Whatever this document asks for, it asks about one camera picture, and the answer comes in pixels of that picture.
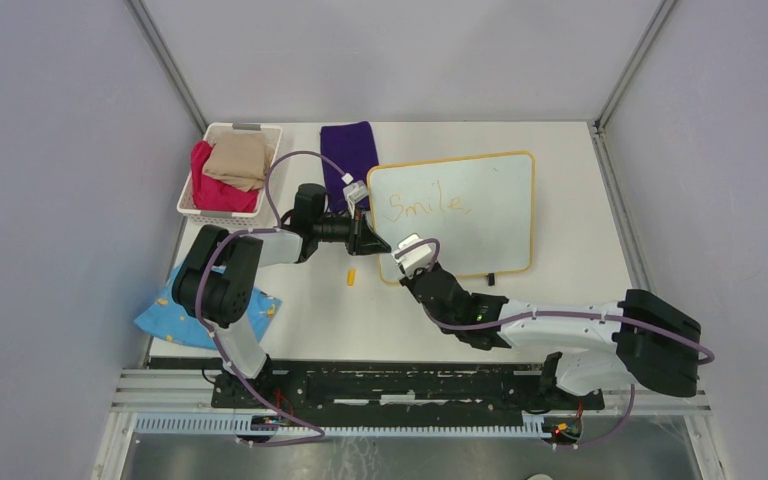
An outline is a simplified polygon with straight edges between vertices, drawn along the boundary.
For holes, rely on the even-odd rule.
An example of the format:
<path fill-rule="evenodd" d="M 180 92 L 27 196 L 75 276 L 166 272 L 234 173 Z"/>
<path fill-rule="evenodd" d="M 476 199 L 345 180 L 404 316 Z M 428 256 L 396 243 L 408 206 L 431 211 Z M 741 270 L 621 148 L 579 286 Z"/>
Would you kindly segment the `yellow framed whiteboard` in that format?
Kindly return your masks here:
<path fill-rule="evenodd" d="M 533 256 L 536 159 L 512 151 L 378 166 L 367 174 L 371 223 L 392 249 L 439 241 L 458 277 L 519 273 Z"/>

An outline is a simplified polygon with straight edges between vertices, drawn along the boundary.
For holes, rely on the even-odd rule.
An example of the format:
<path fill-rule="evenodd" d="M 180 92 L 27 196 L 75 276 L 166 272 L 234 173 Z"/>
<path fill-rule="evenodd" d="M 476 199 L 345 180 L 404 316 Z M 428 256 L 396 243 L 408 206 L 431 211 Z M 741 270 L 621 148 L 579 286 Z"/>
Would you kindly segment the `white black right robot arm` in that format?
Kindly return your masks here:
<path fill-rule="evenodd" d="M 699 322 L 648 290 L 629 289 L 618 302 L 562 307 L 469 292 L 439 265 L 400 283 L 442 333 L 475 349 L 553 348 L 537 382 L 540 400 L 551 408 L 626 385 L 691 398 L 699 367 L 715 358 L 701 343 Z"/>

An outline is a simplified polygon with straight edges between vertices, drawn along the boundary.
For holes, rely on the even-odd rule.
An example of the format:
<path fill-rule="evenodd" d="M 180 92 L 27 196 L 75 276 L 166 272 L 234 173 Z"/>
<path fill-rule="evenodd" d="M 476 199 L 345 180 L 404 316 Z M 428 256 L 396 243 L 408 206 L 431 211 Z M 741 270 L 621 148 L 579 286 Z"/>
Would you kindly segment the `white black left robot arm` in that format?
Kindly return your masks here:
<path fill-rule="evenodd" d="M 201 228 L 173 281 L 173 301 L 204 327 L 224 369 L 239 377 L 236 394 L 250 407 L 266 405 L 274 394 L 273 379 L 262 373 L 271 360 L 247 319 L 258 271 L 304 263 L 321 243 L 342 244 L 353 256 L 391 251 L 373 231 L 363 208 L 328 212 L 328 198 L 324 186 L 305 183 L 276 228 Z"/>

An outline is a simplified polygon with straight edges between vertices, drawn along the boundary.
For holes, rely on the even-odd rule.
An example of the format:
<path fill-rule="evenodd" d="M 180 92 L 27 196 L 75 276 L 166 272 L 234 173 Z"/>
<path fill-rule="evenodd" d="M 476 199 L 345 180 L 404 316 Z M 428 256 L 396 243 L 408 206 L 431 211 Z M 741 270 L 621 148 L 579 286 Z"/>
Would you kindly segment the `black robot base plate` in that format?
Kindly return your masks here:
<path fill-rule="evenodd" d="M 278 359 L 252 385 L 319 427 L 520 426 L 525 414 L 605 406 L 600 391 L 560 390 L 536 363 Z"/>

